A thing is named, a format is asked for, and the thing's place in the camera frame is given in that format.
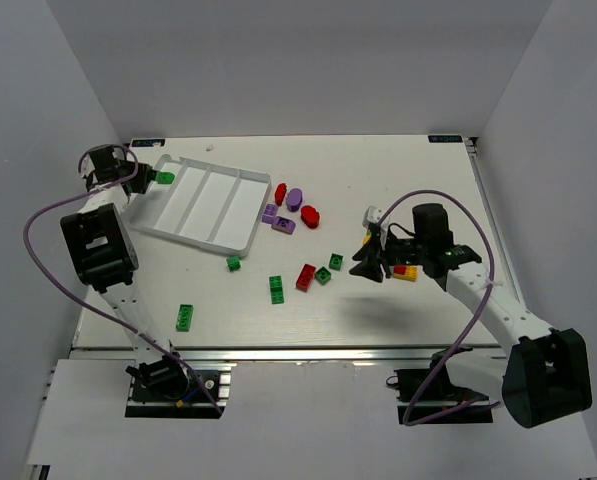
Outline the yellow green lego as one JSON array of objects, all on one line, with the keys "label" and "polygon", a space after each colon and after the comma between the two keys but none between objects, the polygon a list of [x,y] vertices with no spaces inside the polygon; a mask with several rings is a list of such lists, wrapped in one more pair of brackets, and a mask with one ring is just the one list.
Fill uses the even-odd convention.
[{"label": "yellow green lego", "polygon": [[363,240],[362,240],[362,244],[365,245],[369,242],[369,240],[371,239],[371,232],[369,229],[366,230],[364,236],[363,236]]}]

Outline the green square lego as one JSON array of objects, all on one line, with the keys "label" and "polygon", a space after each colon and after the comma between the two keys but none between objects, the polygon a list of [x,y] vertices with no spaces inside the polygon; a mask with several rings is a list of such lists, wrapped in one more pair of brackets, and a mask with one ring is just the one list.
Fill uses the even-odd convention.
[{"label": "green square lego", "polygon": [[171,172],[159,171],[155,181],[160,185],[171,185],[175,181],[175,175]]}]

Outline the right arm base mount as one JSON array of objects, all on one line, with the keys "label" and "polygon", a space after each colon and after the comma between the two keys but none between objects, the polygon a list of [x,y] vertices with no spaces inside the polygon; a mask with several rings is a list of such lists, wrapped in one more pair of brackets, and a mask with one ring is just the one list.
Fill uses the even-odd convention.
[{"label": "right arm base mount", "polygon": [[397,413],[400,425],[417,422],[428,416],[431,425],[491,424],[493,408],[489,398],[465,387],[450,383],[446,368],[432,380],[415,403],[408,417],[405,412],[416,391],[441,360],[446,351],[435,353],[426,368],[401,368],[385,380],[385,386],[397,394]]}]

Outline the red yellow lego stack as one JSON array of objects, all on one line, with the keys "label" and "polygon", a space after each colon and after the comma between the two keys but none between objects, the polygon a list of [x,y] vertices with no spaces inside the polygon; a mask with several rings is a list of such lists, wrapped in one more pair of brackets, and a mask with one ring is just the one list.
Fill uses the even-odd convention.
[{"label": "red yellow lego stack", "polygon": [[416,282],[418,267],[416,265],[395,265],[392,269],[392,276],[396,279]]}]

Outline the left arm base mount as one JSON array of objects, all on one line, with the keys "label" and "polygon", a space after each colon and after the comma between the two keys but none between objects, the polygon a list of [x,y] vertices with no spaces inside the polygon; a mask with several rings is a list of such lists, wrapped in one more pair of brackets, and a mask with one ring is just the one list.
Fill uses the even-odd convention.
[{"label": "left arm base mount", "polygon": [[131,376],[126,418],[140,419],[219,419],[222,416],[204,393],[205,388],[223,410],[226,406],[227,373],[198,370],[196,381],[178,362],[161,360],[128,366]]}]

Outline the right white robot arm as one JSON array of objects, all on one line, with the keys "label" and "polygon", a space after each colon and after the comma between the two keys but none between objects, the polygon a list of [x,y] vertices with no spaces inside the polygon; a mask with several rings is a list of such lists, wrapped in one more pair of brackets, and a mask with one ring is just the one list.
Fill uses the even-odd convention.
[{"label": "right white robot arm", "polygon": [[433,356],[427,377],[406,394],[408,405],[429,388],[442,394],[463,389],[473,396],[456,411],[487,397],[524,428],[589,409],[592,388],[583,337],[574,329],[556,329],[495,283],[492,267],[471,247],[455,243],[442,205],[420,204],[412,214],[413,233],[399,238],[390,232],[386,214],[368,207],[363,225],[369,238],[353,256],[351,275],[382,282],[399,266],[421,267],[489,331],[506,359],[488,358],[456,342]]}]

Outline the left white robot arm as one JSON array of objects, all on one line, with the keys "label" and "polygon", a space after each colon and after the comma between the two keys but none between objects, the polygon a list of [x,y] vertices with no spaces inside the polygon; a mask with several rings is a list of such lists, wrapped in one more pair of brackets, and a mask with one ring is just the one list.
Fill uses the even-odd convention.
[{"label": "left white robot arm", "polygon": [[84,178],[92,196],[60,221],[75,272],[125,329],[135,355],[129,375],[156,398],[176,401],[188,390],[189,376],[142,298],[135,281],[138,254],[121,218],[132,196],[144,194],[153,182],[170,184],[174,176],[131,161],[112,145],[93,148],[83,161],[91,167]]}]

